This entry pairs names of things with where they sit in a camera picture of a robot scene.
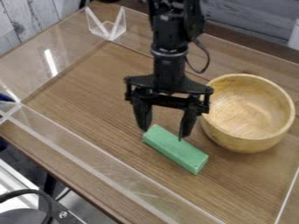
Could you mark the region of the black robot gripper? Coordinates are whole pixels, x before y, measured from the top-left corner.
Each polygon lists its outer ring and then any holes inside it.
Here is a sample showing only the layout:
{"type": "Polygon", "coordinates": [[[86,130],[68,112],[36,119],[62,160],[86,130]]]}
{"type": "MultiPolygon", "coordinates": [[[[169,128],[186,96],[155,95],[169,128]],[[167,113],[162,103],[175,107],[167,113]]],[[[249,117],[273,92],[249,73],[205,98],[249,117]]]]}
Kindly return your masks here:
{"type": "Polygon", "coordinates": [[[153,106],[183,110],[179,139],[193,133],[198,114],[210,113],[211,87],[191,80],[185,69],[187,52],[166,54],[154,51],[154,72],[127,76],[126,100],[131,102],[135,120],[142,131],[153,123],[153,106]]]}

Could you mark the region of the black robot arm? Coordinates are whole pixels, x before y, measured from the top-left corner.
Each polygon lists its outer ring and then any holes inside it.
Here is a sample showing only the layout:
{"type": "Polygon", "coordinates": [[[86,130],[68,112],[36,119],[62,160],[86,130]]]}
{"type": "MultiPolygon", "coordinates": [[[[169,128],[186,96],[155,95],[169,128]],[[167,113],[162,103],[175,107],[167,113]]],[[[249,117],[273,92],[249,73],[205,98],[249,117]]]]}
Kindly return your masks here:
{"type": "Polygon", "coordinates": [[[154,32],[151,54],[154,72],[129,76],[126,100],[134,106],[135,119],[142,130],[153,122],[153,106],[183,111],[179,137],[193,132],[198,116],[210,112],[214,89],[191,80],[185,71],[191,65],[189,44],[203,47],[198,37],[205,32],[201,0],[149,0],[150,23],[154,32]]]}

